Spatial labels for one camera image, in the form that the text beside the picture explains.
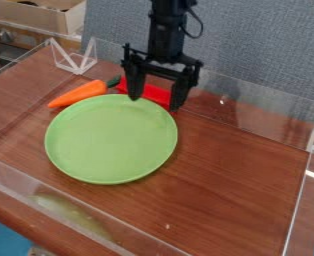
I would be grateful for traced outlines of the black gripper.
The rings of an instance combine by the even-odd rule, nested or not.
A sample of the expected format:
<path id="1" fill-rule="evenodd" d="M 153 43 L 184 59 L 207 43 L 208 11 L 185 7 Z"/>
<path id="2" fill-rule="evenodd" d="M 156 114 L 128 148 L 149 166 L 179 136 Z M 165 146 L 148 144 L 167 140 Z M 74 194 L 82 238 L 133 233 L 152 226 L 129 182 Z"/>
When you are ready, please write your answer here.
<path id="1" fill-rule="evenodd" d="M 148 52 L 133 49 L 129 43 L 123 45 L 124 58 L 121 67 L 125 70 L 128 96 L 132 100 L 141 97 L 144 91 L 145 76 L 152 74 L 161 78 L 176 80 L 171 91 L 169 111 L 176 112 L 183 106 L 189 90 L 199 82 L 203 62 L 184 53 L 171 59 L 156 57 Z M 183 65 L 188 73 L 175 69 Z"/>

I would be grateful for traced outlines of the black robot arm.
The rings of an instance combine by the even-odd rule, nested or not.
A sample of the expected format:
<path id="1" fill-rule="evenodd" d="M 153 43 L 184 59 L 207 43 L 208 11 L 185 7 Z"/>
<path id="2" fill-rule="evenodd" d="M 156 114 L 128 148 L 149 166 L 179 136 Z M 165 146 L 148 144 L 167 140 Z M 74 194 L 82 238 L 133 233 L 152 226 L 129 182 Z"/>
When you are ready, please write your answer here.
<path id="1" fill-rule="evenodd" d="M 203 32 L 191 35 L 187 31 L 187 14 L 200 24 L 203 22 L 192 7 L 197 0 L 151 0 L 148 51 L 123 46 L 124 59 L 121 67 L 125 71 L 128 96 L 137 100 L 144 92 L 148 74 L 172 80 L 169 110 L 175 112 L 184 104 L 192 87 L 197 85 L 203 62 L 183 52 L 184 38 L 197 39 Z"/>

